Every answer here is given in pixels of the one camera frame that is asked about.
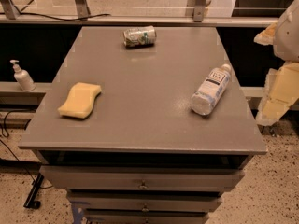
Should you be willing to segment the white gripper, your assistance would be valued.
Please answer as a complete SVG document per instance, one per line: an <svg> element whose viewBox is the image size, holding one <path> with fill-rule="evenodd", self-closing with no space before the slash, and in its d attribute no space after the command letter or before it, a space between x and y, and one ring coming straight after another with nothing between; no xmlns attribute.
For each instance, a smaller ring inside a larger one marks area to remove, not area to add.
<svg viewBox="0 0 299 224"><path fill-rule="evenodd" d="M278 19L258 33L253 41L272 45L274 54L285 62L278 70L270 68L256 122L272 126L299 99L299 0L293 0Z"/></svg>

